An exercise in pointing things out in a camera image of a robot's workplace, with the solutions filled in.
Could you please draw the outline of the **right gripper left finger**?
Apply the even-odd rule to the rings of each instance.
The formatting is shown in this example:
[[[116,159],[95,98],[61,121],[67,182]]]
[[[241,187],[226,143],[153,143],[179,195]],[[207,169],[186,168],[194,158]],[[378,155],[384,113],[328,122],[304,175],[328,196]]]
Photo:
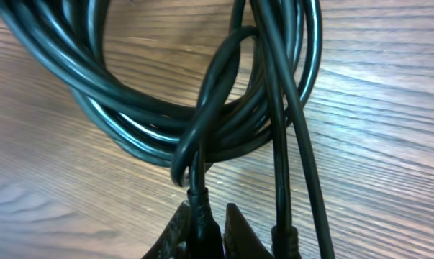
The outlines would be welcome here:
[[[155,244],[142,259],[188,259],[188,238],[191,210],[188,201],[183,201],[166,225]]]

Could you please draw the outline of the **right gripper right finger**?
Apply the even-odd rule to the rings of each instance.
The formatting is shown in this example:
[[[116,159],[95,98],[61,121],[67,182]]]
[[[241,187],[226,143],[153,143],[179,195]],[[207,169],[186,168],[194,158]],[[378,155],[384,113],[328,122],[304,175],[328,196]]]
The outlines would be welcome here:
[[[234,203],[226,207],[223,241],[226,259],[273,259]]]

